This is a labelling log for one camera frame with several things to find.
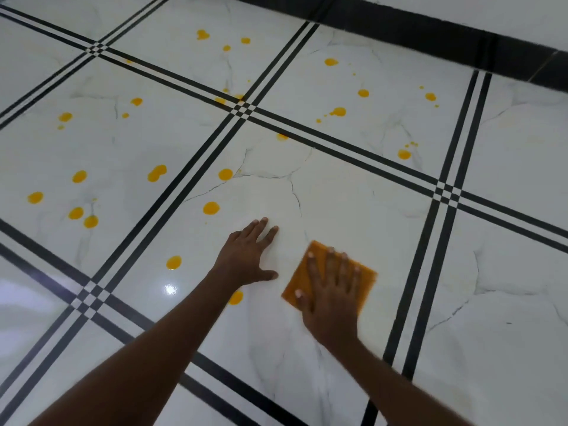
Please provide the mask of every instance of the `orange cloth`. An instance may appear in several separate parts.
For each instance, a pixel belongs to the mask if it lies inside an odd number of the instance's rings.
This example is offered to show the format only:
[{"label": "orange cloth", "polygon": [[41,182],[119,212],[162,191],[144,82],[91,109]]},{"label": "orange cloth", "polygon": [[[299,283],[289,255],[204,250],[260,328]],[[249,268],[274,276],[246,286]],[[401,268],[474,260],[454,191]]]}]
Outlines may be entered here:
[{"label": "orange cloth", "polygon": [[[309,275],[308,275],[308,251],[312,251],[316,257],[316,262],[317,262],[317,267],[319,269],[320,274],[322,275],[322,278],[324,278],[325,276],[325,257],[327,255],[327,248],[325,245],[323,245],[322,243],[319,243],[317,241],[312,241],[312,243],[309,244],[308,249],[306,250],[306,252],[304,253],[304,257],[302,258],[302,261],[300,262],[300,264],[298,265],[298,267],[296,268],[294,275],[292,275],[292,279],[290,279],[290,282],[288,282],[288,285],[286,286],[286,288],[284,289],[284,292],[282,293],[282,298],[287,301],[290,305],[292,305],[293,307],[297,308],[298,307],[298,302],[296,300],[296,295],[295,295],[295,291],[296,289],[300,289],[302,290],[303,293],[306,294],[306,296],[309,299],[313,299],[314,295],[312,292],[312,285],[311,282],[309,280]],[[340,254],[339,253],[335,253],[336,257],[337,257],[337,262],[339,263],[339,259],[340,259]],[[363,309],[363,305],[365,304],[365,300],[367,299],[367,295],[369,294],[369,292],[371,291],[371,288],[373,287],[373,284],[375,283],[375,280],[377,279],[377,273],[371,269],[369,269],[368,267],[363,266],[362,264],[357,263],[354,260],[349,259],[349,275],[351,276],[352,272],[353,272],[353,268],[355,267],[355,264],[358,264],[359,267],[361,268],[361,281],[359,283],[359,295],[357,296],[357,315],[359,315],[361,313],[361,310]]]}]

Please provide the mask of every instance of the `person's left hand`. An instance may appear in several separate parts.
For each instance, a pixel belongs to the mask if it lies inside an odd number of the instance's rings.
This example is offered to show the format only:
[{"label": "person's left hand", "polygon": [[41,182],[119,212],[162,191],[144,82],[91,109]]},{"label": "person's left hand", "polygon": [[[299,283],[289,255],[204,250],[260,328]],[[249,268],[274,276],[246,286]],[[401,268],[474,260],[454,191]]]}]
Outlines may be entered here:
[{"label": "person's left hand", "polygon": [[278,226],[275,225],[264,239],[257,242],[267,223],[268,218],[264,217],[260,221],[254,220],[241,231],[231,233],[219,252],[213,270],[227,274],[238,285],[237,288],[278,278],[276,271],[260,269],[260,256],[278,232]]}]

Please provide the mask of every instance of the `white wall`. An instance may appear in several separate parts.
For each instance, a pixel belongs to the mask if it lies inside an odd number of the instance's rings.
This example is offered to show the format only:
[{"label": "white wall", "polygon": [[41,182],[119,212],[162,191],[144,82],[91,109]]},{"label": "white wall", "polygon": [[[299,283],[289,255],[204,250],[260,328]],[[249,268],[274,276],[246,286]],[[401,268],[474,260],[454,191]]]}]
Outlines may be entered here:
[{"label": "white wall", "polygon": [[568,50],[568,0],[367,0]]}]

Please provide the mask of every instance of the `hand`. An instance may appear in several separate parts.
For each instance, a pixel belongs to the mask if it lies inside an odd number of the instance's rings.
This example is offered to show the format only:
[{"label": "hand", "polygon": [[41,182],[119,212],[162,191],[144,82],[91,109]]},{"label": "hand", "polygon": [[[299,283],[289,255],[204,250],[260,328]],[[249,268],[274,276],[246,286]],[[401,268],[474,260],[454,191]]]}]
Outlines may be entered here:
[{"label": "hand", "polygon": [[254,220],[241,231],[231,233],[219,252],[212,271],[227,275],[235,283],[235,290],[245,284],[278,278],[277,272],[262,270],[259,266],[262,252],[278,232],[275,225],[264,239],[257,242],[267,223],[268,218],[264,217],[260,221]]},{"label": "hand", "polygon": [[295,293],[304,324],[316,341],[337,357],[341,350],[359,340],[357,292],[361,271],[356,266],[350,278],[347,254],[341,255],[337,268],[335,251],[330,248],[325,263],[325,278],[320,275],[312,252],[308,252],[308,273],[314,300],[309,301],[301,290]]}]

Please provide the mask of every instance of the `person's right hand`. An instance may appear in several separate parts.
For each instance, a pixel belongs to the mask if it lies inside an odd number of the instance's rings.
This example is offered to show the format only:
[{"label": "person's right hand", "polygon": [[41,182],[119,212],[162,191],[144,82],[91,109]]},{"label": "person's right hand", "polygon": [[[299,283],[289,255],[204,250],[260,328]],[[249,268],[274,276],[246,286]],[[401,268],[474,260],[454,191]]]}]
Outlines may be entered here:
[{"label": "person's right hand", "polygon": [[343,253],[338,263],[330,248],[325,262],[325,275],[317,269],[314,254],[308,252],[308,273],[312,283],[313,301],[296,290],[298,306],[304,324],[316,341],[337,357],[342,349],[351,346],[357,336],[357,293],[361,270],[358,266],[349,275],[349,261]]}]

